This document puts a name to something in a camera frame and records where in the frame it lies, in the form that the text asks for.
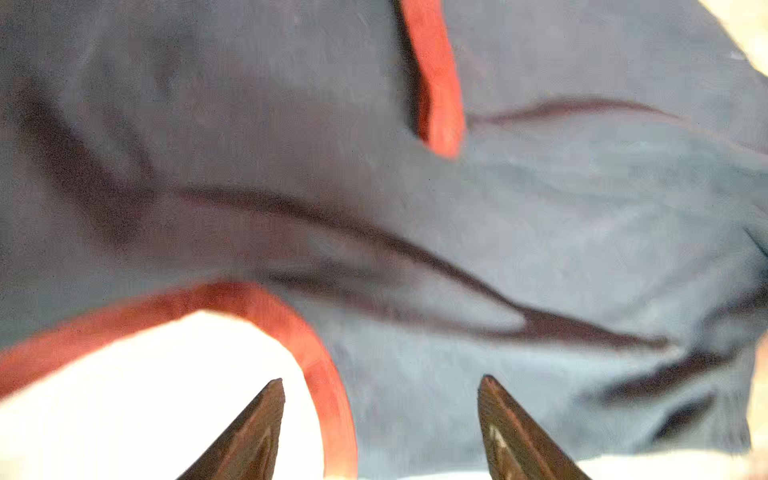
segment orange band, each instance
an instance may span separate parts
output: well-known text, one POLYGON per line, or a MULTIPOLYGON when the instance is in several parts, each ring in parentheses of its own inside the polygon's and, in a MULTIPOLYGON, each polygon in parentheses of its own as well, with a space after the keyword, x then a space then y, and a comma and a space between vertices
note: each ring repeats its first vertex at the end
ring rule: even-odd
POLYGON ((248 320, 293 354, 317 411, 325 476, 357 478, 352 411, 330 355, 296 312, 251 283, 216 283, 131 300, 30 337, 0 353, 0 399, 115 340, 198 310, 248 320))
POLYGON ((400 6, 421 72, 419 136, 436 154, 454 158, 464 137, 464 107, 440 0, 400 0, 400 6))

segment curved orange strip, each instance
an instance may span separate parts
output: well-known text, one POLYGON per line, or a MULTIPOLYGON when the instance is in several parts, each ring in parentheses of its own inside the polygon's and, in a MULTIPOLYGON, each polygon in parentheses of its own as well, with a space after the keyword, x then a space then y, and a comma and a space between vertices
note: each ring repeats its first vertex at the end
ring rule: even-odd
POLYGON ((0 353, 0 399, 115 340, 198 310, 246 319, 293 354, 317 410, 325 476, 357 478, 352 411, 330 355, 297 313, 250 283, 215 283, 129 300, 30 337, 0 353))
POLYGON ((400 0, 400 7, 422 75, 419 136, 436 154, 454 158, 464 137, 464 107, 440 0, 400 0))

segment orange trim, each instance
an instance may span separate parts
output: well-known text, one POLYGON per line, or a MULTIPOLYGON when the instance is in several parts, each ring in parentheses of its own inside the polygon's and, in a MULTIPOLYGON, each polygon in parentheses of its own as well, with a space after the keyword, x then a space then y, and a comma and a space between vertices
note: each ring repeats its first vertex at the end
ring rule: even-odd
POLYGON ((0 399, 117 339, 198 310, 246 319, 293 354, 317 410, 325 476, 357 478, 352 411, 330 355, 297 313, 251 283, 216 283, 130 300, 30 337, 0 353, 0 399))
POLYGON ((411 46, 419 64, 419 136, 432 151, 458 156, 465 130, 458 81, 440 0, 400 0, 411 46))

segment t-shirt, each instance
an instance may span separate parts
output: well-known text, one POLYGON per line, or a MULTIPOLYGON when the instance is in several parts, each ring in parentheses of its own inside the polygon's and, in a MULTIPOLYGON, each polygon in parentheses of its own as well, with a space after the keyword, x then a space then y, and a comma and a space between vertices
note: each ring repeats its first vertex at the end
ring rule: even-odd
POLYGON ((391 2, 13 2, 0 346, 253 281, 330 352, 362 477, 485 468, 484 374, 576 459, 747 449, 768 81, 694 0, 443 8, 456 162, 391 2))

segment gray cloth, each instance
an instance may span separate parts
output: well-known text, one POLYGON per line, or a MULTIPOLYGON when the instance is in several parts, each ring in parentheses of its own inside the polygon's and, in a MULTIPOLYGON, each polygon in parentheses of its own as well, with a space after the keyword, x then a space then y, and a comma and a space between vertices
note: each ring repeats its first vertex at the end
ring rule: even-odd
POLYGON ((13 2, 0 346, 220 278, 278 293, 345 383, 360 475, 485 468, 496 376, 576 459, 749 447, 768 82, 694 0, 444 5, 465 109, 413 134, 391 2, 13 2), (716 132, 713 136, 704 130, 716 132))

